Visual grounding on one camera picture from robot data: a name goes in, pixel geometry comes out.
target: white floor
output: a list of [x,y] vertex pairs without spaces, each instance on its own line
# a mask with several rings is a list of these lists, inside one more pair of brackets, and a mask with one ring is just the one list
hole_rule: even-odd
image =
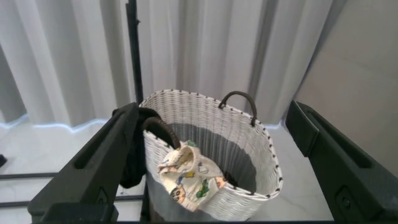
[[[34,126],[28,117],[13,124],[0,124],[0,154],[8,162],[0,174],[58,172],[102,127],[103,120],[71,129],[59,124]],[[252,220],[332,220],[328,205],[309,161],[301,155],[288,132],[269,127],[284,175],[280,195],[266,203]],[[0,202],[30,200],[49,179],[0,181]],[[140,195],[144,181],[118,195]],[[118,220],[138,220],[141,202],[115,203]],[[26,208],[0,209],[0,223],[30,223]]]

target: wall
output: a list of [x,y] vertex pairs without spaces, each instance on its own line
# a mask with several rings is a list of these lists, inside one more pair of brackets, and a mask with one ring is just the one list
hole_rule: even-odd
[[296,99],[398,177],[398,1],[348,0]]

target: basket handle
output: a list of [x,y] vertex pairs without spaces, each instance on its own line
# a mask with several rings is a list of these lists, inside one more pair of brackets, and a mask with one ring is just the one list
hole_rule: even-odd
[[254,125],[256,124],[256,119],[257,119],[257,109],[256,109],[256,104],[254,103],[254,100],[251,98],[251,96],[247,93],[241,92],[241,91],[232,91],[231,93],[228,93],[223,100],[221,100],[221,103],[218,105],[219,109],[223,109],[225,107],[226,101],[228,100],[228,98],[232,95],[241,95],[243,97],[245,97],[251,106],[251,110],[253,111],[253,118],[250,122],[251,126],[254,127]]
[[173,146],[174,149],[181,147],[180,140],[171,128],[160,118],[147,118],[142,124],[143,130],[148,130],[154,133],[157,137]]

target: white curtain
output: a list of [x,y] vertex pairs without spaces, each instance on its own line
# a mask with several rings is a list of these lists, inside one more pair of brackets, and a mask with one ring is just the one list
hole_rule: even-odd
[[[0,0],[0,122],[27,113],[75,126],[134,101],[126,2]],[[277,124],[331,2],[138,0],[144,97],[245,91],[259,119]],[[228,103],[248,109],[238,96]]]

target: basket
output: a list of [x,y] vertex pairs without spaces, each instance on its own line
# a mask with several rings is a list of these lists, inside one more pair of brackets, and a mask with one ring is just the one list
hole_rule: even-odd
[[[253,116],[226,104],[235,94],[249,100]],[[140,107],[158,112],[176,136],[194,141],[201,153],[227,174],[228,183],[199,210],[184,209],[159,187],[162,184],[157,166],[174,148],[144,131],[149,198],[166,221],[245,221],[279,194],[283,178],[272,139],[257,120],[254,101],[246,93],[234,91],[219,101],[199,93],[162,90],[145,99]]]

